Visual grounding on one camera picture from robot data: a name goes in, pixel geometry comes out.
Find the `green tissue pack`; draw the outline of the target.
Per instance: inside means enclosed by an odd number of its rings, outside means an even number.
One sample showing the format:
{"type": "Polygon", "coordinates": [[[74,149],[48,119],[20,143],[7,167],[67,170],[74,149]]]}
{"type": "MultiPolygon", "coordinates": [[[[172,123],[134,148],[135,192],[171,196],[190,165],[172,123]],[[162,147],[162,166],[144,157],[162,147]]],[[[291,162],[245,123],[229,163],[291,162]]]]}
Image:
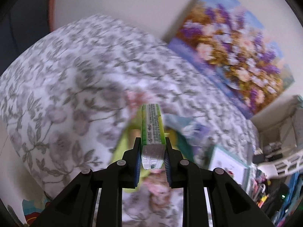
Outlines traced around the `green tissue pack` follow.
{"type": "Polygon", "coordinates": [[[166,139],[160,107],[156,103],[141,108],[141,162],[144,170],[162,168],[166,139]]]}

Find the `teal white tray box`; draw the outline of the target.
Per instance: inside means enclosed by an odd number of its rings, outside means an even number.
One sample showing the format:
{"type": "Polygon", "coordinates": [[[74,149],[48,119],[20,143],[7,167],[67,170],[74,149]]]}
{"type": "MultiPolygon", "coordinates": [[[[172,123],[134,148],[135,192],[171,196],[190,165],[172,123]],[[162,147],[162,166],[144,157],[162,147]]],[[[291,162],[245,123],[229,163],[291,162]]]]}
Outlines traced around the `teal white tray box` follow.
{"type": "Polygon", "coordinates": [[[224,169],[244,190],[247,189],[250,167],[218,145],[208,151],[207,169],[213,171],[215,168],[224,169]]]}

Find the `floral canvas painting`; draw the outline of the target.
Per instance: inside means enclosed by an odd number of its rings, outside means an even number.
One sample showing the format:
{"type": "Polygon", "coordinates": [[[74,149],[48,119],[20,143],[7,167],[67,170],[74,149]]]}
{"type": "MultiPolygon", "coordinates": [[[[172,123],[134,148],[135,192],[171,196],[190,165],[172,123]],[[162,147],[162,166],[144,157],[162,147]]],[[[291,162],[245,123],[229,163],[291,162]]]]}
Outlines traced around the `floral canvas painting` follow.
{"type": "Polygon", "coordinates": [[[169,48],[207,76],[246,118],[294,83],[277,43],[238,0],[197,0],[169,48]]]}

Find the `yellow green sponge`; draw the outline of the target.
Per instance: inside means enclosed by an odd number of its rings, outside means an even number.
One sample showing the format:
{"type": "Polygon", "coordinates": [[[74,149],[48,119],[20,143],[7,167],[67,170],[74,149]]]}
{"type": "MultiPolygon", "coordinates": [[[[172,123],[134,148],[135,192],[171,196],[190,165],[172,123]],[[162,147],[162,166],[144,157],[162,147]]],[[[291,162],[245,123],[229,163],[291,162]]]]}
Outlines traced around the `yellow green sponge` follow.
{"type": "Polygon", "coordinates": [[[179,150],[185,159],[194,162],[192,147],[187,143],[186,139],[179,132],[171,128],[165,128],[164,131],[165,136],[170,140],[172,148],[179,150]]]}

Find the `green microfibre cloth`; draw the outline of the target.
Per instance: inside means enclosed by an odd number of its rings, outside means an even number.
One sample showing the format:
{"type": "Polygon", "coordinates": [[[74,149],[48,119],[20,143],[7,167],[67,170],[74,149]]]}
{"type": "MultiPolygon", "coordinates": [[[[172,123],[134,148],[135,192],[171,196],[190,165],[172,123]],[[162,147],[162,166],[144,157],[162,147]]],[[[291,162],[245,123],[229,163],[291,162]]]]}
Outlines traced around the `green microfibre cloth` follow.
{"type": "MultiPolygon", "coordinates": [[[[120,140],[115,147],[115,151],[111,158],[111,163],[122,159],[124,152],[133,148],[135,139],[137,137],[141,137],[141,122],[132,120],[123,131],[120,140]]],[[[139,191],[144,178],[146,178],[149,174],[150,172],[148,170],[144,170],[141,167],[138,186],[135,189],[123,189],[123,191],[125,193],[133,193],[139,191]]]]}

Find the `white chair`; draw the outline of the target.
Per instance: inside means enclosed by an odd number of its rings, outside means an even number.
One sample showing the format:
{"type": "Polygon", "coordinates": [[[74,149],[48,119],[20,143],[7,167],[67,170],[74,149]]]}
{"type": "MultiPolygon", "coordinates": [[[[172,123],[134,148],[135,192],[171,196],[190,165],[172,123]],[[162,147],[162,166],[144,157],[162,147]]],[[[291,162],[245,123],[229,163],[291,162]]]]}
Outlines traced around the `white chair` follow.
{"type": "Polygon", "coordinates": [[[267,179],[277,179],[292,175],[296,172],[302,171],[302,156],[303,150],[271,162],[264,162],[257,166],[267,179]]]}

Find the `grey floral blanket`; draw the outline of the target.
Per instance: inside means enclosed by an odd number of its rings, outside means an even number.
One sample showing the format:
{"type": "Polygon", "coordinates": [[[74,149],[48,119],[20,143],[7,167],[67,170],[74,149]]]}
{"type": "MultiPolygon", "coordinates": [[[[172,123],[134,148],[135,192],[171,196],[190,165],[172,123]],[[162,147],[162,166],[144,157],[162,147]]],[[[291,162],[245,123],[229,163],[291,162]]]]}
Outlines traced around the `grey floral blanket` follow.
{"type": "Polygon", "coordinates": [[[123,131],[139,121],[141,107],[128,107],[126,91],[146,92],[162,114],[209,127],[194,146],[200,166],[212,145],[243,162],[258,145],[253,123],[163,41],[94,15],[41,38],[1,76],[1,119],[10,141],[51,198],[80,172],[110,165],[123,131]]]}

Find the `pink floral scrunchie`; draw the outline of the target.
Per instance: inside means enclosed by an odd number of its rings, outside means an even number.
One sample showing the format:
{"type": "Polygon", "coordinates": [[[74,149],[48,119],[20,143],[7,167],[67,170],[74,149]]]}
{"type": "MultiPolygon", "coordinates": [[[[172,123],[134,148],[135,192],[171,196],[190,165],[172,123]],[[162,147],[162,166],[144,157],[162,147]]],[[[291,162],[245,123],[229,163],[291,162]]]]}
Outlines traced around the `pink floral scrunchie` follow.
{"type": "Polygon", "coordinates": [[[150,174],[143,179],[143,185],[150,193],[149,205],[154,212],[159,212],[169,205],[171,189],[165,170],[151,170],[150,174]]]}

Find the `pink white fluffy towel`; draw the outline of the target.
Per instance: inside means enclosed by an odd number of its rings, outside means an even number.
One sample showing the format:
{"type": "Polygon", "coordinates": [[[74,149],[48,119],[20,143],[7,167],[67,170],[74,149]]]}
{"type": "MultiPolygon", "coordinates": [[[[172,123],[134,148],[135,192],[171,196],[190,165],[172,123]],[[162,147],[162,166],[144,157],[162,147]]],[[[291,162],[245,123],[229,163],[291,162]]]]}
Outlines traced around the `pink white fluffy towel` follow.
{"type": "Polygon", "coordinates": [[[134,110],[140,108],[143,104],[151,102],[151,97],[142,91],[126,91],[126,98],[128,107],[134,110]]]}

